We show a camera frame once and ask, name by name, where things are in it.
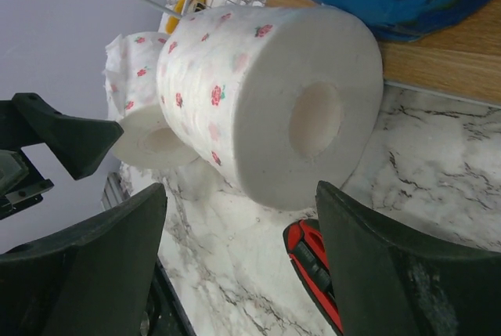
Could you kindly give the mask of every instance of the wooden surface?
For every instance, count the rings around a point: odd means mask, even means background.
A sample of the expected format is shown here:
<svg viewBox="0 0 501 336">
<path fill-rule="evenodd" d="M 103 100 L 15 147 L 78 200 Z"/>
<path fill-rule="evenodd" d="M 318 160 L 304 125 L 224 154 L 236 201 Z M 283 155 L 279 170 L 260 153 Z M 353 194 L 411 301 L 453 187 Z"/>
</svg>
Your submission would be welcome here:
<svg viewBox="0 0 501 336">
<path fill-rule="evenodd" d="M 268 0 L 266 5 L 311 7 L 315 3 Z M 380 48 L 389 81 L 501 104 L 501 0 L 418 42 L 380 42 Z"/>
</svg>

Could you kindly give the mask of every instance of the marble countertop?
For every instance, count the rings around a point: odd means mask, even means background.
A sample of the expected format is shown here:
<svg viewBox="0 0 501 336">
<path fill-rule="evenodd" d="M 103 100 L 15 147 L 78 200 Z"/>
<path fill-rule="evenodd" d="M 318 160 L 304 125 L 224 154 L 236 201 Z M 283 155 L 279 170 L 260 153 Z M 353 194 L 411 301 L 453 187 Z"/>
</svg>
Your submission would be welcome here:
<svg viewBox="0 0 501 336">
<path fill-rule="evenodd" d="M 387 87 L 375 130 L 343 190 L 425 233 L 501 251 L 500 147 L 501 110 Z M 314 209 L 263 208 L 201 159 L 167 171 L 123 164 L 121 176 L 130 193 L 152 182 L 165 185 L 159 256 L 199 336 L 335 334 L 282 240 L 289 224 L 315 217 Z"/>
</svg>

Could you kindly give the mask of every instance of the toilet paper roll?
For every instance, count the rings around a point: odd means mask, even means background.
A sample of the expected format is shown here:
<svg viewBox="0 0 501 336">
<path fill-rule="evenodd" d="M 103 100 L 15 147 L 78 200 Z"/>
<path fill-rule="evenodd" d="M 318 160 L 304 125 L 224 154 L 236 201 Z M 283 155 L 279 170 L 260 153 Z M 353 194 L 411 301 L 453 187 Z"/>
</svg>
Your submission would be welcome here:
<svg viewBox="0 0 501 336">
<path fill-rule="evenodd" d="M 338 9 L 231 6 L 185 16 L 157 68 L 179 138 L 252 200 L 314 205 L 358 164 L 383 92 L 377 42 Z"/>
<path fill-rule="evenodd" d="M 169 128 L 157 97 L 157 61 L 167 39 L 157 32 L 120 35 L 106 47 L 108 117 L 124 129 L 112 153 L 141 168 L 171 168 L 198 157 Z"/>
</svg>

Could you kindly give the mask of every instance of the wooden shelf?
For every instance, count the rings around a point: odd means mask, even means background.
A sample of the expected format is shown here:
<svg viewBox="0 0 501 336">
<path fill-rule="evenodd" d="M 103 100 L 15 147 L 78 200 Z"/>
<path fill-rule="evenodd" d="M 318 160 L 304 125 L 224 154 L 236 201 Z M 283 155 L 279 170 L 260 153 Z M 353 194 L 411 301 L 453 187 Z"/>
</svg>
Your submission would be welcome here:
<svg viewBox="0 0 501 336">
<path fill-rule="evenodd" d="M 301 8 L 315 3 L 267 0 L 266 5 Z M 501 104 L 501 0 L 418 42 L 380 42 L 380 48 L 389 81 Z"/>
</svg>

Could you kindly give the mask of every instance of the red object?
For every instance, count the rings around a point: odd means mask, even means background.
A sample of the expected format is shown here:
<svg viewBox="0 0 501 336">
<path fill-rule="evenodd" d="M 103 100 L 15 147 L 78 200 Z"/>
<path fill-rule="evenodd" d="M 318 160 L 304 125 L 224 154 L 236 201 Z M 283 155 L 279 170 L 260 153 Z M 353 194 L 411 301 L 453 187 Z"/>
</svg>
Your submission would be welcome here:
<svg viewBox="0 0 501 336">
<path fill-rule="evenodd" d="M 306 219 L 291 224 L 284 230 L 283 239 L 292 265 L 310 297 L 334 330 L 342 334 L 343 327 L 334 301 L 329 276 L 329 264 L 318 221 Z M 321 269 L 327 273 L 327 275 L 325 273 L 322 275 L 322 279 L 318 276 L 318 271 Z M 323 289 L 319 287 L 320 284 L 317 284 L 319 280 L 323 280 L 321 283 Z"/>
</svg>

